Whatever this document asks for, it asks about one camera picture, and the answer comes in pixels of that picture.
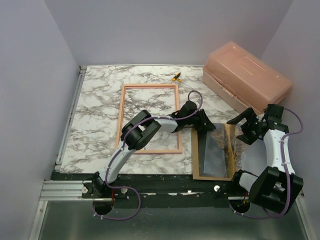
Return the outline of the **landscape photo print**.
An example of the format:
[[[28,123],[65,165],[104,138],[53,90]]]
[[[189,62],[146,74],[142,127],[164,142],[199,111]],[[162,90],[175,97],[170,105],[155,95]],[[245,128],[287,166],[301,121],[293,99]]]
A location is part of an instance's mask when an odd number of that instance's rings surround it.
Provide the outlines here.
[[[242,134],[240,125],[235,125],[234,156],[236,161],[236,172],[243,170],[259,176],[267,167],[267,151],[265,144],[262,140],[258,139],[253,144],[248,145],[236,138]]]

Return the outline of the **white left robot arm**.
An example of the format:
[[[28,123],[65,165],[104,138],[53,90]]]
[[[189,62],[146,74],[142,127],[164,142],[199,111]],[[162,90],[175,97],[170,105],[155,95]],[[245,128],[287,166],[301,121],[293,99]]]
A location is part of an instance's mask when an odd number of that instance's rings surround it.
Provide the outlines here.
[[[205,110],[190,100],[167,116],[152,116],[147,110],[139,112],[122,128],[118,147],[106,166],[94,174],[93,191],[101,198],[107,197],[111,191],[110,184],[117,179],[131,155],[147,146],[156,133],[177,133],[185,127],[192,127],[198,132],[216,129]]]

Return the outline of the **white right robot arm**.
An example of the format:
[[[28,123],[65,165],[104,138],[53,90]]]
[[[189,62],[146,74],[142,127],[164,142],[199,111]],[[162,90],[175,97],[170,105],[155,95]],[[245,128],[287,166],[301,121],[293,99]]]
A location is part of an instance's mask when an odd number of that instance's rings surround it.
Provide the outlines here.
[[[240,128],[240,141],[251,145],[262,140],[266,148],[266,168],[260,175],[246,170],[238,170],[230,183],[230,191],[241,196],[242,200],[230,201],[233,212],[244,216],[250,204],[262,207],[267,218],[284,216],[293,205],[303,188],[304,181],[297,176],[290,160],[288,149],[289,127],[282,122],[285,107],[268,104],[263,115],[257,115],[249,107],[235,118],[227,121],[228,125],[237,125],[245,120]]]

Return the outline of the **pink translucent plastic box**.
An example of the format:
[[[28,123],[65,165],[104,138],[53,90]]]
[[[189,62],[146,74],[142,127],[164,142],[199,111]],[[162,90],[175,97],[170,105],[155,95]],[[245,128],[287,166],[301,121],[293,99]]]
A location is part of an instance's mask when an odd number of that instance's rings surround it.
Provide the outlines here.
[[[257,115],[279,104],[292,82],[235,42],[213,51],[203,66],[203,82],[238,113],[252,108]]]

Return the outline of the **brown frame backing board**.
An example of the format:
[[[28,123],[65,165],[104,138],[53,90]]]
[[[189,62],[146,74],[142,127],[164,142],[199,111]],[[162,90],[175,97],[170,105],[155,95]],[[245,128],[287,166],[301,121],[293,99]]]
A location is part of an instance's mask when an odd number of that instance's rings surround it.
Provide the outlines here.
[[[201,181],[231,181],[232,177],[200,176],[198,132],[191,130],[192,178]]]

